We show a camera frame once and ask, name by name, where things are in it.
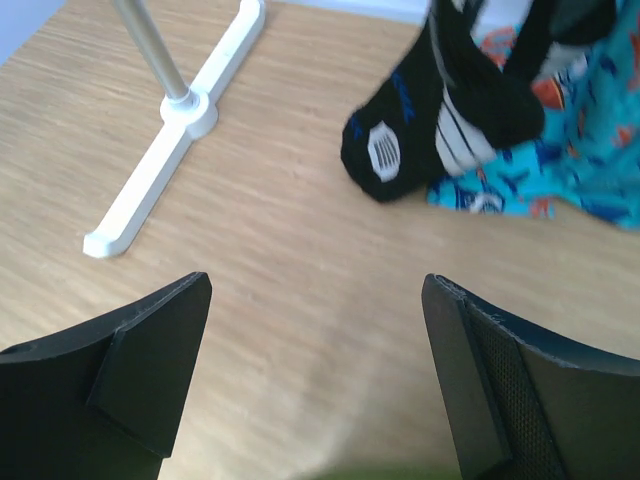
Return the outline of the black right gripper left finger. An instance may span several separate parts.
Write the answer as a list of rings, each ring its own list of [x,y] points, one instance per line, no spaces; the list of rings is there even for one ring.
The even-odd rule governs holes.
[[[1,354],[5,479],[155,479],[176,441],[212,286],[191,273]]]

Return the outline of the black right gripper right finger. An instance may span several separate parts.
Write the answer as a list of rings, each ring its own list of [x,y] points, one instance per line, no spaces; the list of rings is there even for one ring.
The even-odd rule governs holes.
[[[639,363],[430,274],[422,306],[465,479],[635,479]]]

